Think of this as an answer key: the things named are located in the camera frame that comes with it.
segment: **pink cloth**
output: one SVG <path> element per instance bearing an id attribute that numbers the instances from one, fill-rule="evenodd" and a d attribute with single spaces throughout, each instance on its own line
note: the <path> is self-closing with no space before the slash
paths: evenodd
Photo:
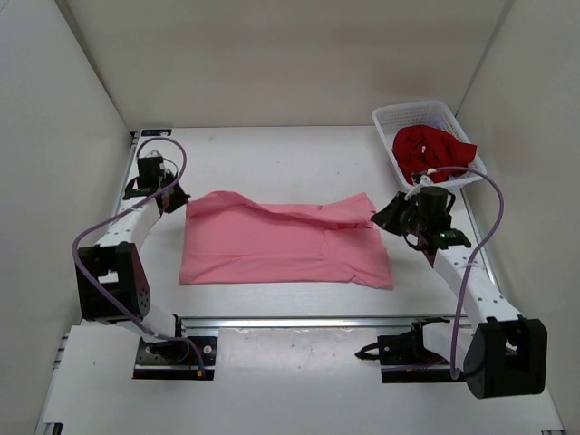
<path id="1" fill-rule="evenodd" d="M 182 284 L 354 282 L 392 289 L 389 256 L 361 193 L 327 206 L 257 204 L 235 192 L 189 202 Z"/>

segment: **beige wall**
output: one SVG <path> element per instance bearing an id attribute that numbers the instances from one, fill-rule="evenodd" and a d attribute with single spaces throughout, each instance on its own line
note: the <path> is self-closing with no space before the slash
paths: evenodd
<path id="1" fill-rule="evenodd" d="M 371 124 L 455 111 L 505 0 L 68 0 L 130 129 Z"/>
<path id="2" fill-rule="evenodd" d="M 53 0 L 0 9 L 0 434 L 23 435 L 80 317 L 71 243 L 110 215 L 131 138 Z"/>
<path id="3" fill-rule="evenodd" d="M 548 384 L 569 434 L 580 433 L 579 17 L 577 0 L 517 0 L 459 111 L 506 194 L 492 255 L 502 289 L 546 323 Z M 489 228 L 492 189 L 469 197 Z"/>

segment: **red cloth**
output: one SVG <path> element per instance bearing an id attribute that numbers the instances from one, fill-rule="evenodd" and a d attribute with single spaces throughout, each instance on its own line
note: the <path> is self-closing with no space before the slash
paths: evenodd
<path id="1" fill-rule="evenodd" d="M 411 175 L 431 168 L 444 166 L 467 167 L 474 159 L 478 147 L 472 143 L 459 142 L 444 130 L 429 125 L 411 125 L 399 130 L 392 144 L 392 153 L 409 184 Z M 430 175 L 435 183 L 458 177 L 461 170 L 436 172 Z"/>

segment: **laundry basket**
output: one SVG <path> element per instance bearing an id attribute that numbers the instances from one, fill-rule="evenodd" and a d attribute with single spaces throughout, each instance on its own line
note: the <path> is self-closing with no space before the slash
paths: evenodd
<path id="1" fill-rule="evenodd" d="M 461 142 L 469 142 L 465 132 L 451 113 L 450 108 L 441 101 L 417 101 L 380 107 L 372 112 L 372 119 L 374 120 L 374 125 L 376 125 L 377 130 L 379 131 L 382 143 L 389 153 L 389 159 L 391 160 L 391 164 L 397 174 L 401 190 L 405 192 L 410 191 L 412 185 L 409 184 L 402 175 L 397 160 L 392 153 L 392 143 L 395 139 L 395 135 L 400 129 L 410 125 L 431 124 L 434 121 L 438 121 L 441 128 L 455 136 L 457 140 L 460 140 Z M 475 159 L 468 165 L 468 167 L 487 174 L 486 167 L 483 164 L 483 161 L 481 161 L 479 154 L 476 154 Z M 445 189 L 460 189 L 466 184 L 480 179 L 480 176 L 466 172 L 461 177 L 436 183 L 436 185 Z"/>

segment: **purple cable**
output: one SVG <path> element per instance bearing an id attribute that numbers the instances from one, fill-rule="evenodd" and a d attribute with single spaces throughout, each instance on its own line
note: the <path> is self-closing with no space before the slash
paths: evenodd
<path id="1" fill-rule="evenodd" d="M 467 287 L 468 287 L 469 274 L 471 273 L 471 267 L 473 266 L 473 261 L 475 260 L 476 255 L 481 250 L 481 248 L 494 235 L 494 233 L 496 232 L 496 230 L 499 227 L 499 223 L 501 222 L 501 218 L 503 218 L 503 216 L 504 216 L 504 195 L 503 195 L 503 193 L 501 193 L 501 189 L 499 188 L 498 184 L 493 179 L 488 177 L 486 174 L 479 172 L 478 170 L 469 169 L 469 168 L 462 168 L 459 166 L 446 166 L 443 168 L 430 169 L 430 171 L 431 170 L 434 170 L 435 172 L 441 172 L 443 170 L 466 170 L 467 172 L 471 172 L 471 173 L 474 173 L 476 175 L 479 175 L 484 180 L 486 180 L 489 184 L 491 184 L 493 189 L 496 190 L 496 193 L 498 194 L 498 199 L 499 199 L 499 211 L 498 211 L 498 217 L 496 218 L 496 222 L 493 224 L 493 226 L 491 227 L 489 232 L 486 234 L 486 236 L 481 239 L 481 241 L 478 243 L 478 245 L 475 246 L 475 248 L 471 252 L 471 255 L 469 256 L 469 259 L 468 259 L 467 266 L 465 268 L 465 273 L 463 274 L 463 279 L 461 281 L 461 287 L 459 288 L 459 294 L 457 296 L 457 309 L 455 310 L 455 319 L 453 321 L 453 331 L 452 331 L 452 335 L 451 335 L 451 356 L 450 356 L 451 361 L 449 361 L 449 363 L 451 364 L 451 379 L 456 380 L 459 378 L 459 375 L 461 374 L 461 370 L 459 370 L 455 365 L 455 360 L 456 360 L 456 356 L 457 356 L 457 337 L 459 334 L 459 321 L 461 319 L 461 310 L 463 309 L 463 300 L 465 299 L 465 292 L 466 292 Z"/>
<path id="2" fill-rule="evenodd" d="M 115 216 L 109 217 L 109 218 L 103 220 L 102 222 L 100 222 L 96 225 L 93 225 L 90 228 L 85 229 L 72 242 L 72 258 L 74 259 L 74 263 L 77 266 L 77 268 L 87 278 L 87 280 L 97 290 L 99 290 L 99 292 L 104 296 L 104 298 L 107 299 L 115 308 L 117 308 L 119 311 L 121 311 L 125 316 L 127 316 L 127 318 L 129 320 L 131 320 L 134 324 L 136 324 L 139 327 L 139 329 L 141 329 L 145 334 L 152 335 L 155 338 L 159 338 L 160 340 L 166 340 L 168 342 L 185 342 L 185 343 L 187 343 L 188 346 L 193 350 L 193 352 L 195 353 L 195 355 L 198 358 L 198 369 L 201 370 L 202 375 L 205 376 L 205 367 L 203 365 L 203 359 L 201 358 L 201 353 L 199 352 L 198 347 L 188 337 L 169 337 L 167 335 L 164 335 L 161 333 L 154 333 L 153 331 L 151 331 L 151 329 L 149 329 L 147 326 L 145 326 L 143 324 L 143 322 L 141 320 L 139 320 L 139 318 L 137 316 L 135 316 L 133 313 L 131 313 L 127 308 L 125 308 L 125 306 L 121 302 L 119 302 L 113 295 L 111 295 L 105 289 L 105 287 L 102 286 L 102 284 L 99 282 L 98 279 L 96 279 L 94 276 L 91 275 L 91 272 L 89 272 L 89 270 L 84 266 L 84 264 L 81 261 L 81 258 L 79 257 L 79 245 L 81 244 L 81 240 L 83 240 L 87 235 L 91 234 L 93 231 L 96 231 L 99 228 L 102 228 L 106 225 L 109 225 L 111 222 L 114 222 L 116 220 L 124 218 L 125 216 L 130 214 L 133 210 L 135 210 L 136 208 L 142 207 L 144 204 L 146 204 L 147 202 L 151 201 L 152 199 L 158 197 L 159 195 L 163 195 L 165 192 L 173 189 L 173 187 L 179 183 L 179 180 L 183 176 L 183 173 L 185 172 L 185 168 L 188 164 L 188 156 L 187 156 L 185 150 L 183 149 L 183 147 L 181 146 L 181 144 L 179 144 L 179 142 L 177 142 L 176 140 L 173 140 L 171 138 L 166 138 L 166 137 L 160 137 L 160 136 L 149 138 L 149 139 L 145 140 L 143 143 L 141 143 L 141 145 L 137 148 L 136 158 L 139 157 L 140 152 L 143 149 L 143 147 L 145 145 L 147 145 L 148 143 L 153 142 L 154 140 L 165 140 L 167 142 L 171 142 L 173 145 L 175 145 L 176 147 L 179 148 L 179 150 L 181 151 L 181 154 L 183 155 L 183 164 L 181 165 L 181 171 L 179 172 L 179 174 L 177 174 L 175 179 L 171 183 L 169 183 L 166 187 L 159 189 L 158 191 L 156 191 L 152 195 L 149 195 L 148 197 L 146 197 L 142 201 L 139 201 L 134 206 L 127 208 L 127 209 L 123 210 L 122 212 L 117 213 Z"/>

